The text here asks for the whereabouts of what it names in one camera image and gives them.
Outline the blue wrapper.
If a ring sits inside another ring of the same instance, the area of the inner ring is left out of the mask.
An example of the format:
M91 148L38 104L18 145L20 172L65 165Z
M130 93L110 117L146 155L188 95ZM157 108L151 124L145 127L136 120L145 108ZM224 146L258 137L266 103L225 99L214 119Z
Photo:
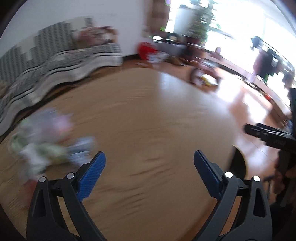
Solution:
M75 165L83 165L91 161L91 152L95 146L94 137L78 138L74 144L66 147L67 158L70 163Z

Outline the dark wooden chair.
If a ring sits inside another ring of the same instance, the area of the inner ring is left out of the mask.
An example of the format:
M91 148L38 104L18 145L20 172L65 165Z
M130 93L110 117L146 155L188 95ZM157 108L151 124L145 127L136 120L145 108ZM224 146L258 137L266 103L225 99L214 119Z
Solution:
M295 153L280 150L272 175L275 200L270 208L295 213Z

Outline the hanging dark clothes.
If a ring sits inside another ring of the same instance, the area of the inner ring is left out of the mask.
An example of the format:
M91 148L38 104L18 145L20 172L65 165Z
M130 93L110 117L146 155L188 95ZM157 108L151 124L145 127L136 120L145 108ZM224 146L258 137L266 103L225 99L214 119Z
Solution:
M251 41L252 47L259 50L259 54L253 65L254 73L267 84L268 78L273 76L274 73L278 73L282 59L276 50L260 37L254 36Z

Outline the pink toy tricycle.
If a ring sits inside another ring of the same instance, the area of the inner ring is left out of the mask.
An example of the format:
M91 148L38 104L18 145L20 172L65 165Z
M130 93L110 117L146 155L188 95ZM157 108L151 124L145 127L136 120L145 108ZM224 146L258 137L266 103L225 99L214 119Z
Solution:
M194 68L191 70L189 74L189 82L191 84L197 85L197 80L203 82L204 85L219 85L221 83L221 76L217 71L217 63L208 59L205 59L206 51L204 48L197 48L194 53ZM205 80L205 75L214 78L214 84Z

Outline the green potted plant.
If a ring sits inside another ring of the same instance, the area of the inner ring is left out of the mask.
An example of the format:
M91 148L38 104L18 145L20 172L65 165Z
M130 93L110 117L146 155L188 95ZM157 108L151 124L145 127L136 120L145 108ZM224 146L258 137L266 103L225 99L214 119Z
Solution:
M193 15L189 21L185 36L190 38L189 43L204 46L208 38L208 30L214 20L214 5L217 1L206 1L205 6L202 1L190 1L193 5Z

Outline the red plastic bag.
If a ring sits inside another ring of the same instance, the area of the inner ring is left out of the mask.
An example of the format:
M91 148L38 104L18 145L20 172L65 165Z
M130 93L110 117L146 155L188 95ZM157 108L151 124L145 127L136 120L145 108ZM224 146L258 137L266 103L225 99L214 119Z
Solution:
M157 49L148 42L141 42L138 46L138 54L140 59L147 60L149 54L155 54Z

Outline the beige curtain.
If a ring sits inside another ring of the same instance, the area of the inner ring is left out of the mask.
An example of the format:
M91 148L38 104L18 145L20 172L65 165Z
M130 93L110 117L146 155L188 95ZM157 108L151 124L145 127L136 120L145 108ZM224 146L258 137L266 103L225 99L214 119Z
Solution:
M146 12L145 31L149 36L162 36L169 20L171 1L152 0L144 1L144 3Z

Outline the floral cushion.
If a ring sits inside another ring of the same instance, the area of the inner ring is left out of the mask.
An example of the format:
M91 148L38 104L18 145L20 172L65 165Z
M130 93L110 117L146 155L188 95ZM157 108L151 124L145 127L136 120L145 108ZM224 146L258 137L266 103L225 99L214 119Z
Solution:
M87 27L72 33L76 49L117 42L117 30L111 26Z

